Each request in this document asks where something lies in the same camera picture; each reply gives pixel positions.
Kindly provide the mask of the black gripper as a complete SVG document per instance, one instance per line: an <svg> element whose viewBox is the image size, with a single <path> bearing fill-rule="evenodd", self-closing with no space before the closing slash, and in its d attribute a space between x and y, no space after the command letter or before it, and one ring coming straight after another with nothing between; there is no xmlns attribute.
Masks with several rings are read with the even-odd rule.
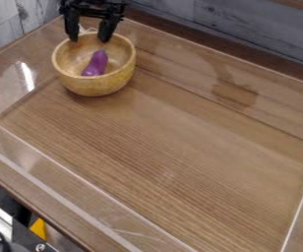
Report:
<svg viewBox="0 0 303 252"><path fill-rule="evenodd" d="M77 41L79 18L89 17L101 19L97 39L100 42L108 42L126 6L127 0L60 0L59 13L63 15L64 31L69 40Z"/></svg>

